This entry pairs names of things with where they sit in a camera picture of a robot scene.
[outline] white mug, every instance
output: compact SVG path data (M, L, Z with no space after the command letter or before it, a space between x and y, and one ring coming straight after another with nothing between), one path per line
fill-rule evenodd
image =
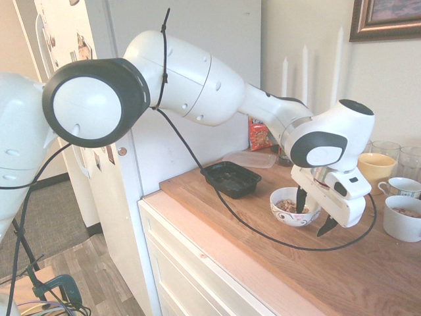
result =
M387 196L409 196L418 199L421 195L421 183L408 178L390 178L387 182L380 182L378 188Z
M392 237L404 242L421 240L421 218L400 213L405 209L421 216L421 200L408 196L389 196L384 205L384 230Z

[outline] refrigerator handle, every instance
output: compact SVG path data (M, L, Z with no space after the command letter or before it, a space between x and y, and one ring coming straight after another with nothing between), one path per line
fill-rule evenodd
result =
M86 178L90 179L91 175L89 174L89 170L83 166L82 161L79 156L79 151L76 149L76 146L72 145L72 149L73 149L74 156L76 157L76 161L78 162L78 166L81 172L86 176Z
M35 30L36 30L36 35L37 35L38 48L39 48L39 52L41 53L41 59L44 65L45 72L47 73L47 77L50 78L51 71L47 63L47 54L41 44L41 41L43 39L43 29L44 29L44 23L42 22L42 16L39 14L37 15L37 18L35 21Z

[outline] cereal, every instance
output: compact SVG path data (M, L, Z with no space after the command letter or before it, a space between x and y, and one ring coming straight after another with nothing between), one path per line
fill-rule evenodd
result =
M297 212L297 204L292 202L292 199L283 199L281 201L278 201L275 206L278 209L281 209L282 211L288 212L288 213L296 213ZM303 214L308 213L309 208L306 206L303 209Z
M409 217L414 217L415 219L421 219L421 214L415 212L415 211L411 211L410 209L404 209L402 207L396 207L393 209L394 211L402 214L402 215L406 215Z

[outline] picture frame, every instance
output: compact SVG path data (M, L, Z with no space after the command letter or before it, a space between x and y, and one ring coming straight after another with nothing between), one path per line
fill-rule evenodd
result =
M349 41L421 37L421 0L355 0Z

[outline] drinking glass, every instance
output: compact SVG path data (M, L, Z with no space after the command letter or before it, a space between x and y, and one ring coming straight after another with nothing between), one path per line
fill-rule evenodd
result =
M402 147L397 165L397 176L421 181L421 148Z
M363 153L370 153L371 152L371 144L372 144L372 141L368 140Z
M401 146L393 142L377 141L371 145L372 153L382 153L397 160Z

